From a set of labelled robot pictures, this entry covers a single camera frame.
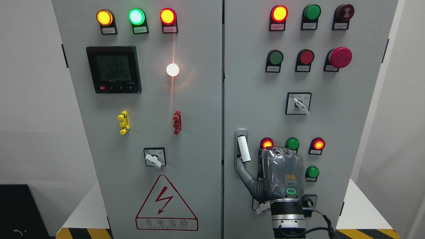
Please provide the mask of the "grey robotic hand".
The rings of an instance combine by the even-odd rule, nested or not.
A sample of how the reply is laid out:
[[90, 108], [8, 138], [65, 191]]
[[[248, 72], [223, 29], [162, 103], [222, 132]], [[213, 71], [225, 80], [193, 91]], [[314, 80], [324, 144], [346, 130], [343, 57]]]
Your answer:
[[273, 147], [261, 151], [264, 179], [256, 179], [242, 158], [235, 158], [235, 170], [256, 201], [300, 200], [305, 189], [302, 156], [288, 148]]

